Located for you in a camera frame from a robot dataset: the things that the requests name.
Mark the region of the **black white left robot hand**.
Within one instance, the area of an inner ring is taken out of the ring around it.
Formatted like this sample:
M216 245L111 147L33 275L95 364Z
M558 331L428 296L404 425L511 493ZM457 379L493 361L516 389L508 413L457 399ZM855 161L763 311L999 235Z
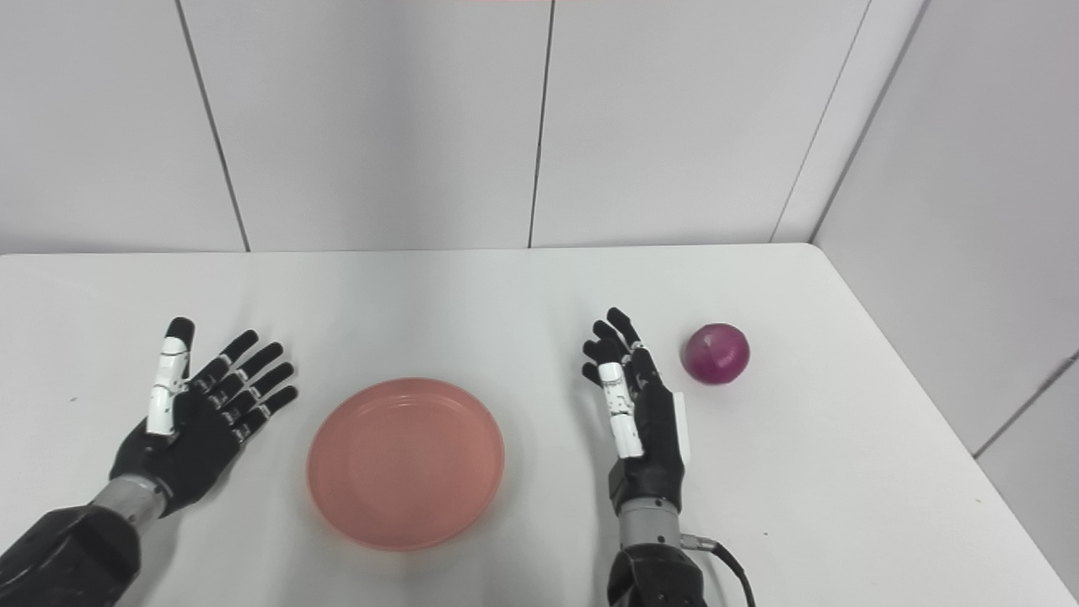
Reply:
M218 484L240 450L299 392L278 341L258 346L247 330L191 373L196 326L177 316L158 355L147 415L123 439L109 479L149 481L164 496L163 516L196 503Z

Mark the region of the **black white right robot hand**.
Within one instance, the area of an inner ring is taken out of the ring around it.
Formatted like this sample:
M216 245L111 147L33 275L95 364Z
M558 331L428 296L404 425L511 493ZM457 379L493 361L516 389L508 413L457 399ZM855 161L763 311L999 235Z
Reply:
M591 326L585 341L582 376L604 392L610 431L618 459L607 475L610 503L616 512L629 501L647 499L682 510L685 461L679 439L674 392L631 318L612 307Z

